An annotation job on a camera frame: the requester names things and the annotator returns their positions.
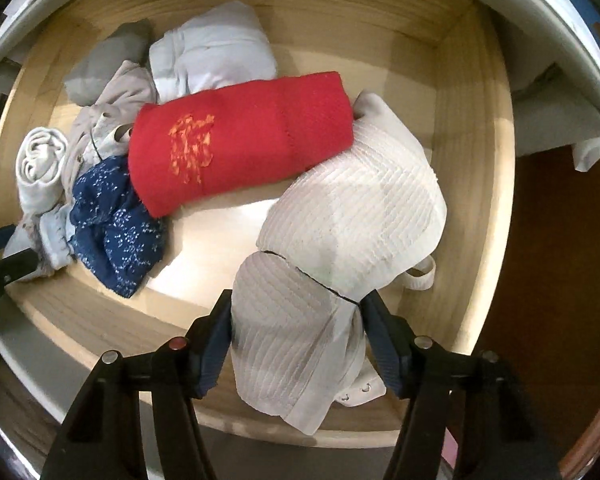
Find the clothing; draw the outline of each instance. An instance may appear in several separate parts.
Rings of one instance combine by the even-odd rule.
[[[129,143],[131,180],[154,218],[203,196],[269,184],[353,142],[335,72],[251,81],[142,108]]]
[[[202,90],[276,76],[276,59],[253,9],[215,7],[165,33],[149,49],[161,103]]]
[[[55,270],[73,262],[66,238],[67,208],[57,204],[40,217],[40,239],[46,259]]]
[[[365,363],[365,378],[374,385],[365,399],[384,395],[384,384],[365,361],[358,306],[280,256],[247,257],[235,276],[231,313],[237,392],[256,410],[314,434],[334,399],[350,400],[341,392],[352,387]]]
[[[24,137],[15,168],[23,213],[42,214],[58,202],[66,151],[67,140],[59,130],[39,127]]]
[[[25,214],[16,226],[16,230],[9,238],[7,245],[2,252],[2,257],[6,258],[12,254],[19,253],[26,249],[33,249],[40,258],[38,267],[33,272],[23,276],[18,281],[28,282],[42,276],[51,276],[54,268],[46,256],[45,248],[40,236],[40,215]]]
[[[120,124],[104,138],[94,137],[94,142],[88,142],[82,154],[83,168],[92,168],[110,156],[126,155],[132,127],[132,124]]]
[[[144,63],[151,34],[147,19],[120,25],[64,78],[67,97],[78,106],[95,104],[124,61]]]
[[[67,203],[72,203],[76,178],[96,163],[89,144],[102,155],[101,144],[111,143],[110,134],[122,124],[133,123],[142,105],[155,103],[155,99],[155,86],[149,72],[136,63],[124,61],[96,103],[80,110],[71,127],[67,163],[62,171]],[[126,143],[109,153],[123,155]]]
[[[365,91],[353,109],[352,148],[286,190],[256,245],[357,302],[431,254],[446,205],[422,146],[387,104]]]
[[[572,144],[578,171],[589,171],[600,158],[600,112],[557,65],[511,98],[517,156]]]
[[[165,222],[139,201],[125,156],[110,156],[78,178],[74,198],[75,254],[107,288],[130,298],[162,259]]]

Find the red towel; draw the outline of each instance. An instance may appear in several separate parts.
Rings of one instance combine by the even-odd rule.
[[[147,104],[129,143],[131,182],[158,218],[203,196],[302,173],[350,148],[352,121],[336,72]]]

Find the brown floor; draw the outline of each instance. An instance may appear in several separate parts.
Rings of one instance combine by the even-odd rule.
[[[516,161],[507,251],[478,349],[507,358],[560,455],[600,407],[600,161]]]

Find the metal screw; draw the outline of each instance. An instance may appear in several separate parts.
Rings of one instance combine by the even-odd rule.
[[[497,363],[499,359],[498,354],[496,354],[496,352],[494,352],[493,350],[487,350],[485,352],[482,352],[482,358],[485,361],[488,361],[492,364]]]
[[[102,357],[101,357],[102,362],[106,365],[115,363],[117,358],[118,358],[118,352],[116,352],[115,350],[109,350],[107,352],[104,352],[104,354],[102,354]]]
[[[433,339],[427,335],[419,335],[413,342],[416,343],[418,348],[422,348],[423,350],[429,350],[433,346]]]
[[[178,336],[169,341],[169,348],[171,348],[171,350],[182,350],[183,348],[186,348],[188,344],[189,341],[187,341],[186,337]]]

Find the navy floral fabric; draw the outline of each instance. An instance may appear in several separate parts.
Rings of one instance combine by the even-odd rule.
[[[110,156],[74,185],[70,244],[107,288],[130,298],[166,245],[164,219],[151,218],[129,179],[126,156]]]

